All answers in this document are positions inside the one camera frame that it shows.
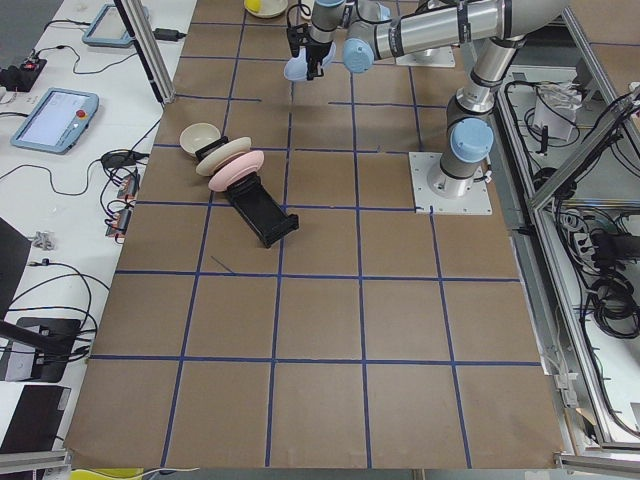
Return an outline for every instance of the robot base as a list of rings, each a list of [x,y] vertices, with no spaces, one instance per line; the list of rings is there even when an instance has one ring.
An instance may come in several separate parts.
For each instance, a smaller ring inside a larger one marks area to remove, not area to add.
[[[396,65],[403,67],[454,68],[456,59],[453,56],[451,47],[440,47],[398,57],[396,58]]]
[[[484,182],[474,183],[467,194],[455,200],[441,197],[427,183],[427,175],[431,167],[440,161],[441,153],[410,152],[411,182],[416,213],[433,213],[439,215],[491,215],[491,201]],[[477,176],[482,175],[478,168]]]

